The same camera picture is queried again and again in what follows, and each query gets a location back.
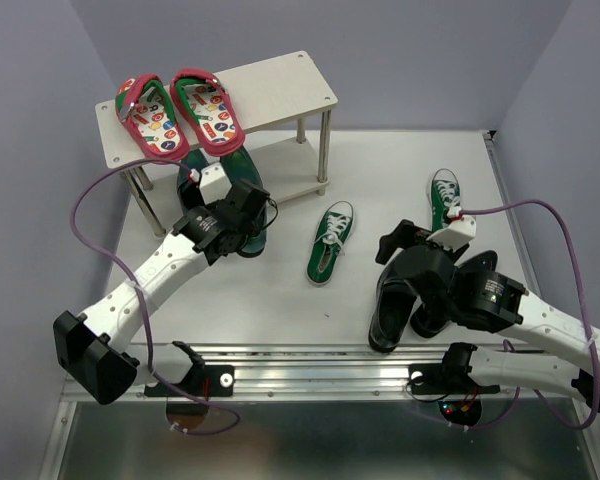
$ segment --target black shoe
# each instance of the black shoe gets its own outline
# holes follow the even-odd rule
[[[461,264],[458,267],[456,275],[479,272],[481,270],[495,271],[497,264],[498,254],[493,250],[487,250]],[[424,305],[421,305],[411,317],[411,328],[423,338],[435,337],[447,328],[449,323],[448,319],[443,319],[429,313]]]
[[[418,298],[415,291],[395,270],[400,252],[386,266],[376,287],[376,309],[369,328],[369,345],[377,352],[392,352],[400,342],[411,310]]]

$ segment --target shoe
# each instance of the shoe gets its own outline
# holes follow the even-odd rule
[[[493,250],[487,250],[475,257],[471,257],[458,267],[456,276],[461,278],[467,273],[482,270],[495,271],[498,265],[498,254]],[[433,338],[449,326],[449,319],[441,318],[428,311],[421,305],[411,317],[411,328],[422,338]]]
[[[177,161],[189,153],[189,142],[158,76],[126,80],[118,89],[115,106],[118,120],[146,158]]]
[[[207,159],[200,150],[190,152],[189,155],[182,160],[182,163],[198,172],[201,172],[204,168],[209,166],[209,162],[207,162]],[[200,193],[200,184],[194,183],[189,178],[189,173],[183,168],[178,169],[178,175],[176,176],[176,193],[178,194],[182,213],[187,213],[187,211],[194,207],[204,205],[204,200]]]
[[[428,195],[431,205],[431,231],[437,232],[449,226],[449,209],[460,206],[460,184],[455,174],[447,168],[438,170],[433,175]]]
[[[235,184],[239,180],[248,180],[258,187],[262,187],[262,178],[256,168],[251,156],[244,147],[240,147],[237,151],[225,155],[220,158],[220,164],[224,168],[227,177],[231,184]],[[262,215],[257,220],[259,227],[264,227],[267,223],[266,209],[262,211]],[[246,245],[236,253],[241,257],[253,258],[264,252],[264,247],[267,243],[267,232],[261,230],[260,233],[251,237]]]
[[[369,327],[369,345],[376,352],[392,352],[400,342],[402,332],[409,322],[418,294],[398,275],[396,260],[400,252],[385,267],[376,287],[376,309]]]
[[[316,287],[331,280],[338,255],[344,255],[342,249],[351,236],[353,222],[353,206],[345,201],[334,203],[322,216],[307,265],[309,282]]]
[[[171,98],[198,137],[200,146],[213,157],[237,151],[245,134],[231,105],[231,97],[212,73],[184,68],[171,81]]]

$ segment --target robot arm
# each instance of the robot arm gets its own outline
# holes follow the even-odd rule
[[[422,374],[414,393],[484,393],[499,385],[564,394],[591,403],[593,396],[589,342],[581,322],[529,292],[520,283],[490,270],[460,273],[454,263],[475,235],[469,216],[431,232],[403,221],[380,240],[376,261],[386,263],[396,248],[396,269],[418,294],[428,315],[471,330],[497,333],[552,355],[494,352],[455,343],[442,363],[413,365]],[[600,330],[594,329],[600,355]]]
[[[103,405],[133,384],[155,382],[146,348],[129,346],[143,326],[136,288],[152,314],[185,282],[240,250],[261,229],[257,220],[269,201],[268,192],[246,181],[231,186],[218,164],[203,170],[201,180],[206,205],[176,222],[134,272],[138,285],[125,281],[77,317],[65,311],[53,324],[58,362]],[[163,377],[178,384],[195,377],[204,362],[186,344],[174,342],[155,363]]]

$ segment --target sandal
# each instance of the sandal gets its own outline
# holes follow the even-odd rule
[[[173,77],[170,91],[176,108],[209,155],[222,157],[242,146],[244,131],[229,94],[213,74],[184,68]]]
[[[146,158],[177,161],[187,156],[189,142],[158,76],[128,79],[120,86],[115,104],[120,123]]]

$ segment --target screw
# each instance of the screw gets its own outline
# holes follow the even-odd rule
[[[220,375],[220,385],[222,385],[224,388],[229,388],[231,385],[233,385],[233,376],[231,376],[230,373],[223,373]]]

